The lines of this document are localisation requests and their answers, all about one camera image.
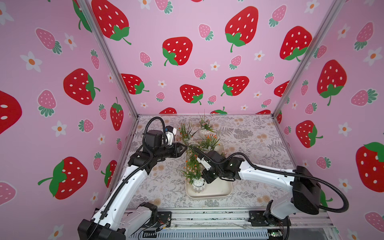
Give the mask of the white pot pink flower plant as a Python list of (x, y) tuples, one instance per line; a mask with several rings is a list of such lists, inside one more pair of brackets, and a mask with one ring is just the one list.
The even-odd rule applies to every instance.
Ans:
[(198, 153), (196, 152), (196, 149), (200, 149), (200, 146), (197, 143), (191, 143), (186, 146), (188, 146), (188, 149), (185, 151), (183, 156), (185, 156), (186, 161), (189, 161), (191, 158), (193, 159), (195, 155), (198, 155)]

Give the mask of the white pot orange flower plant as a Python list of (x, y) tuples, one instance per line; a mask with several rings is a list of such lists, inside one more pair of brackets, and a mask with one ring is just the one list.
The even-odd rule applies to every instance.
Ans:
[(220, 140), (221, 138), (217, 134), (204, 135), (199, 141), (199, 147), (201, 150), (211, 151), (220, 145)]

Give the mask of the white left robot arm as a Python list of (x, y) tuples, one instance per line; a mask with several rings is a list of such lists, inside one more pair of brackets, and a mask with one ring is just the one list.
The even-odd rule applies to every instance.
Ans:
[[(142, 203), (127, 216), (126, 208), (142, 182), (152, 168), (167, 158), (179, 158), (188, 149), (187, 146), (174, 143), (168, 147), (146, 149), (140, 147), (131, 155), (119, 185), (113, 190), (107, 202), (94, 214), (91, 220), (82, 220), (78, 226), (81, 240), (125, 240), (144, 224), (155, 224), (158, 220), (157, 207), (150, 203)], [(121, 220), (127, 217), (125, 227)]]

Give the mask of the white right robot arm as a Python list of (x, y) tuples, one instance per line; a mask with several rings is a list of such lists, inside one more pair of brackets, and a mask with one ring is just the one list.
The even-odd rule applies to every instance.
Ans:
[(295, 213), (317, 215), (321, 208), (320, 182), (306, 168), (282, 170), (259, 166), (243, 153), (228, 157), (216, 151), (203, 153), (194, 149), (189, 156), (186, 192), (195, 200), (224, 198), (233, 191), (235, 181), (255, 181), (280, 188), (286, 195), (269, 203), (266, 217), (282, 220)]

